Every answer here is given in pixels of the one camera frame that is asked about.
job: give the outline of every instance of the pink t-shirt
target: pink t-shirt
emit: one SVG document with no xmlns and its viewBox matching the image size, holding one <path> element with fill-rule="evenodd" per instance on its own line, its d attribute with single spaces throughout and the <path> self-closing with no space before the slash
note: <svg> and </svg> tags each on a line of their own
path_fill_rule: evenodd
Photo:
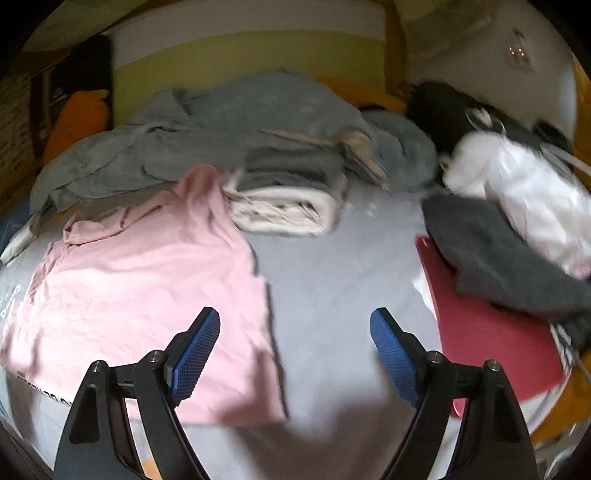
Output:
<svg viewBox="0 0 591 480">
<path fill-rule="evenodd" d="M 100 223 L 75 215 L 63 233 L 7 318 L 0 361 L 8 371 L 72 402 L 93 361 L 139 361 L 209 306 L 220 314 L 220 336 L 179 420 L 285 419 L 265 280 L 254 275 L 215 168 L 197 166 L 173 192 Z M 129 415 L 139 418 L 135 408 Z"/>
</svg>

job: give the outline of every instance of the light gray bed sheet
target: light gray bed sheet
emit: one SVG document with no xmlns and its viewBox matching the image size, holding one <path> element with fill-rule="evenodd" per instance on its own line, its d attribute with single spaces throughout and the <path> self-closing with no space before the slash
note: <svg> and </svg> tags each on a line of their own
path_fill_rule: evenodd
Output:
<svg viewBox="0 0 591 480">
<path fill-rule="evenodd" d="M 95 200 L 86 208 L 98 214 L 142 202 L 161 188 Z M 310 239 L 246 235 L 269 284 L 290 419 L 249 428 L 187 427 L 213 480 L 380 478 L 414 409 L 400 399 L 382 367 L 369 335 L 369 315 L 387 307 L 425 348 L 441 348 L 433 314 L 413 287 L 421 272 L 414 238 L 425 231 L 420 197 L 391 196 L 352 179 L 349 203 L 333 234 Z M 47 243 L 59 239 L 65 220 L 46 228 L 0 271 L 0 310 L 17 286 L 14 297 L 22 298 Z M 3 415 L 53 467 L 68 407 L 4 372 L 0 377 Z M 528 403 L 524 413 L 530 423 L 539 423 L 543 405 L 547 413 L 548 402 L 558 394 Z M 149 458 L 141 426 L 132 428 L 140 457 Z M 451 420 L 432 479 L 444 475 L 458 431 L 459 421 Z"/>
</svg>

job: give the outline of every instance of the blue gripper pad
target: blue gripper pad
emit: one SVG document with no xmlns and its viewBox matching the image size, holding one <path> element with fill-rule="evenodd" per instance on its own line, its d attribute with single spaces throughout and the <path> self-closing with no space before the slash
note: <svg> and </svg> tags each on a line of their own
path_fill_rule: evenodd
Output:
<svg viewBox="0 0 591 480">
<path fill-rule="evenodd" d="M 192 395 L 219 333 L 219 313 L 207 307 L 189 330 L 177 335 L 171 342 L 165 378 L 168 399 L 175 407 Z"/>
<path fill-rule="evenodd" d="M 374 310 L 369 320 L 369 331 L 400 396 L 413 407 L 423 402 L 423 393 L 418 384 L 419 372 L 402 347 L 404 333 L 386 309 Z"/>
</svg>

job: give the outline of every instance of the white wall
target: white wall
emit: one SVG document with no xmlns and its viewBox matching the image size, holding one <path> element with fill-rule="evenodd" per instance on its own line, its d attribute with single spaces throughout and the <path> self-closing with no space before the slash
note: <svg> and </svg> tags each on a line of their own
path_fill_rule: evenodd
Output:
<svg viewBox="0 0 591 480">
<path fill-rule="evenodd" d="M 384 9 L 350 0 L 188 0 L 111 31 L 115 68 L 197 38 L 274 30 L 318 30 L 386 39 Z"/>
<path fill-rule="evenodd" d="M 527 0 L 500 0 L 493 26 L 468 44 L 414 66 L 412 82 L 434 79 L 483 99 L 524 123 L 545 119 L 572 137 L 576 90 L 569 47 Z M 511 66 L 506 51 L 514 27 L 525 35 L 534 70 Z"/>
</svg>

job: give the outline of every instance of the red folder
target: red folder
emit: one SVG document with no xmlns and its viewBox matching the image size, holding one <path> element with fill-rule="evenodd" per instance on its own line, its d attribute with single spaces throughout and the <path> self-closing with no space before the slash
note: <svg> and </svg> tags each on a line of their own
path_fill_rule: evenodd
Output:
<svg viewBox="0 0 591 480">
<path fill-rule="evenodd" d="M 417 237 L 417 251 L 427 276 L 443 353 L 452 362 L 481 367 L 498 360 L 517 400 L 546 392 L 563 381 L 563 366 L 549 325 L 543 319 L 493 307 L 456 292 L 455 272 L 431 238 Z M 464 401 L 455 401 L 461 417 Z"/>
</svg>

